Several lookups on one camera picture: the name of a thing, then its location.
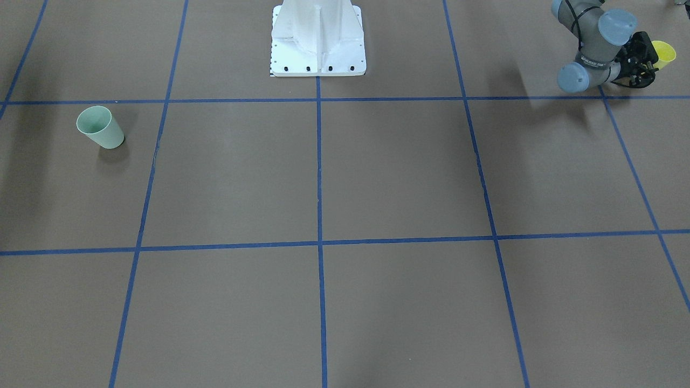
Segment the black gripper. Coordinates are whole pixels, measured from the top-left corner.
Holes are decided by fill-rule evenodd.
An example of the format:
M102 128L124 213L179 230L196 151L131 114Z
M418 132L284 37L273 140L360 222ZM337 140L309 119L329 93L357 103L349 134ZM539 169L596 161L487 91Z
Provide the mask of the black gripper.
M647 32L633 33L631 39L619 50L614 64L619 65L619 75L613 84L630 89L642 89L656 80L659 57Z

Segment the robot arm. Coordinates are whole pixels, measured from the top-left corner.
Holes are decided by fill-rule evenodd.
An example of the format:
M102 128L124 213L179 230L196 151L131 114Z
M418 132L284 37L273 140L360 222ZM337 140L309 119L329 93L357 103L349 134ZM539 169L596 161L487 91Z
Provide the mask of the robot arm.
M557 74L566 93L612 83L643 89L656 80L659 57L637 17L621 8L602 9L604 1L552 1L550 12L577 38L572 62Z

